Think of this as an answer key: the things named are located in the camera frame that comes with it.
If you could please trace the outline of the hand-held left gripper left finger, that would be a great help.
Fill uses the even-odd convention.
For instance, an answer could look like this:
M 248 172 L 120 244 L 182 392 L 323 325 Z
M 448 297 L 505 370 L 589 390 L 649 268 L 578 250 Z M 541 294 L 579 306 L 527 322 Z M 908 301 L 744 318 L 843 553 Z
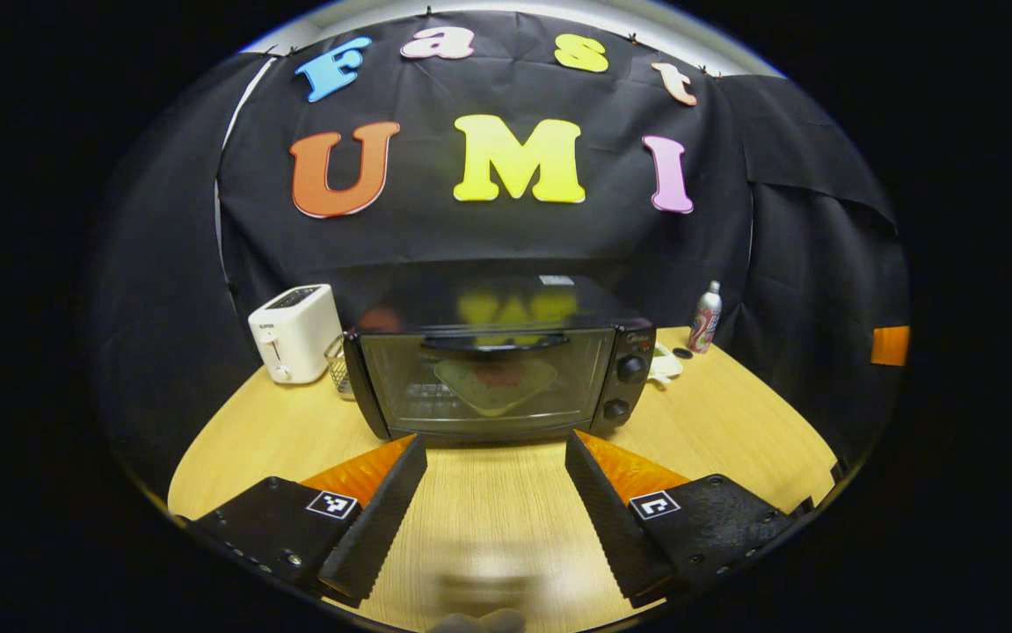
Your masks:
M 186 528 L 272 584 L 357 608 L 426 473 L 426 446 L 406 436 L 301 482 L 265 477 Z

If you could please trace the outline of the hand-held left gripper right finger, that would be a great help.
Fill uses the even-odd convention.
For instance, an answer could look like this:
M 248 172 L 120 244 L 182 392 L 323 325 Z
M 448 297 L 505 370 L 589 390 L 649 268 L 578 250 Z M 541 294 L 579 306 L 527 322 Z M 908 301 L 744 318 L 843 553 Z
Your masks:
M 784 512 L 724 474 L 691 480 L 579 430 L 565 468 L 634 608 L 709 592 L 814 509 L 806 498 Z

